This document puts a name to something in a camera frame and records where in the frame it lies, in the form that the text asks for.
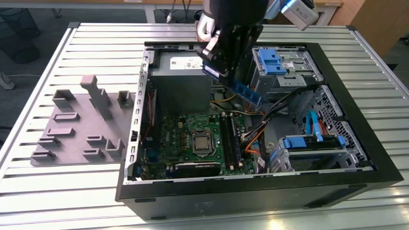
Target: green circuit board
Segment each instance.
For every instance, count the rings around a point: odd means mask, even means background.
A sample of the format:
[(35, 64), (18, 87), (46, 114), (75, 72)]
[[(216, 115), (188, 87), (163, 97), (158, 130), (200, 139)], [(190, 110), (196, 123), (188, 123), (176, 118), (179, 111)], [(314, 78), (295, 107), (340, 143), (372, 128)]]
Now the green circuit board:
[[(235, 117), (235, 125), (239, 133), (246, 131), (243, 115)], [(194, 137), (199, 133), (212, 136), (214, 151), (207, 156), (195, 154)], [(167, 179), (167, 165), (183, 162), (218, 162), (222, 165), (220, 175), (252, 174), (252, 158), (244, 159), (243, 167), (227, 169), (222, 143), (219, 115), (186, 115), (167, 116), (162, 121), (160, 148), (158, 162), (150, 164), (152, 179)]]

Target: white table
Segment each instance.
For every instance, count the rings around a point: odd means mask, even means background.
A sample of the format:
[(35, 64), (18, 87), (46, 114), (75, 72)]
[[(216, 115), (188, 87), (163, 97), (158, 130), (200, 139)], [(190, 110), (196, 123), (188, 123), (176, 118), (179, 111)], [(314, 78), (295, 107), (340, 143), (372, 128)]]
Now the white table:
[[(0, 8), (51, 8), (54, 9), (54, 14), (57, 17), (61, 16), (61, 11), (57, 9), (143, 9), (146, 11), (147, 22), (156, 23), (155, 20), (155, 10), (170, 10), (172, 9), (171, 4), (148, 4), (142, 3), (140, 1), (135, 1), (135, 4), (126, 4), (126, 3), (82, 3), (82, 2), (57, 2), (49, 1), (45, 2), (22, 2), (19, 0), (2, 0), (0, 1)], [(334, 14), (340, 7), (339, 3), (328, 3), (326, 6), (316, 7), (318, 12), (322, 13), (322, 16), (318, 21), (318, 25), (328, 25)], [(192, 4), (190, 10), (202, 10), (204, 7), (203, 5)], [(184, 5), (176, 4), (176, 10), (183, 10)]]
[(406, 181), (330, 208), (288, 210), (146, 223), (115, 191), (120, 165), (33, 167), (30, 157), (53, 113), (57, 89), (86, 93), (82, 76), (98, 75), (107, 92), (136, 91), (146, 41), (195, 41), (192, 24), (83, 23), (67, 29), (0, 151), (0, 230), (147, 229), (386, 229), (409, 226), (408, 90), (359, 33), (346, 27), (266, 26), (263, 42), (319, 42)]

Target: yellow wire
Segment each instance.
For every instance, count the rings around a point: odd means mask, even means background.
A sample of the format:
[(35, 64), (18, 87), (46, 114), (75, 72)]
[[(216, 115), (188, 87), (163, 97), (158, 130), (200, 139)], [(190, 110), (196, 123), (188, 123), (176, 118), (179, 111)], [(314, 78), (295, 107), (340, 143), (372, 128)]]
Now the yellow wire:
[(235, 97), (236, 97), (236, 94), (235, 94), (232, 97), (227, 98), (227, 99), (223, 99), (223, 100), (211, 100), (211, 102), (216, 102), (216, 103), (219, 103), (219, 102), (228, 102), (228, 101), (232, 100)]

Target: robotic arm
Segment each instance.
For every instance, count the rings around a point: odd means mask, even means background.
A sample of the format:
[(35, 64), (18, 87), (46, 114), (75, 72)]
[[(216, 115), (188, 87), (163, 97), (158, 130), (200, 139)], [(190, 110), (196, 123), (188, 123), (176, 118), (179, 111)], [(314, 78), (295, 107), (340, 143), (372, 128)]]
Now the robotic arm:
[(228, 88), (243, 87), (235, 83), (236, 69), (263, 31), (262, 19), (282, 11), (304, 30), (319, 18), (314, 8), (314, 0), (204, 0), (198, 24), (198, 35), (208, 41), (199, 51), (204, 72)]

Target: blue plastic tab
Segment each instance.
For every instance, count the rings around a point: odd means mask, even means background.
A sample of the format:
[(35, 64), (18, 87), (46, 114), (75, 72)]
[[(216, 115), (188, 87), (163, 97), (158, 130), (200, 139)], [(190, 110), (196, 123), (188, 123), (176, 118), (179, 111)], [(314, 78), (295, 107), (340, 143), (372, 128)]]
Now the blue plastic tab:
[(310, 111), (308, 114), (307, 114), (306, 133), (308, 135), (311, 135), (314, 133), (312, 127), (311, 127), (311, 120), (314, 121), (314, 131), (315, 131), (315, 135), (318, 137), (318, 141), (324, 141), (323, 136), (322, 136), (319, 117), (318, 117), (318, 113), (315, 111)]
[(282, 57), (278, 55), (275, 49), (260, 49), (259, 55), (266, 74), (287, 74), (287, 69), (282, 66)]
[(287, 139), (290, 140), (292, 148), (306, 148), (307, 147), (304, 137), (290, 137)]
[(278, 155), (278, 150), (274, 151), (274, 153), (270, 156), (270, 161), (272, 161), (275, 159), (275, 156)]
[(288, 149), (290, 147), (292, 147), (290, 141), (287, 138), (283, 139), (283, 143), (284, 143), (284, 147)]
[(339, 136), (339, 141), (340, 141), (342, 146), (346, 147), (347, 141), (346, 141), (344, 136)]

